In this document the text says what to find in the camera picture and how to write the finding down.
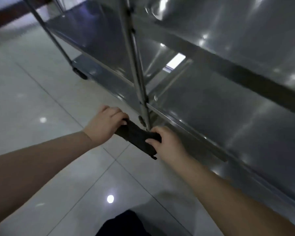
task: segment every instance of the black wheel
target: black wheel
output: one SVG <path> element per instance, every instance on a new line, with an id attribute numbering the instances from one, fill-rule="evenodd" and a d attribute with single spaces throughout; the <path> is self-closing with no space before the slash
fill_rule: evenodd
<path id="1" fill-rule="evenodd" d="M 85 74 L 83 74 L 81 71 L 79 71 L 77 68 L 73 68 L 72 70 L 73 70 L 73 72 L 75 72 L 77 75 L 79 75 L 81 79 L 87 79 L 87 76 L 86 76 Z"/>
<path id="2" fill-rule="evenodd" d="M 147 127 L 147 125 L 145 124 L 145 121 L 143 120 L 143 118 L 141 116 L 139 116 L 139 121 L 143 127 Z"/>

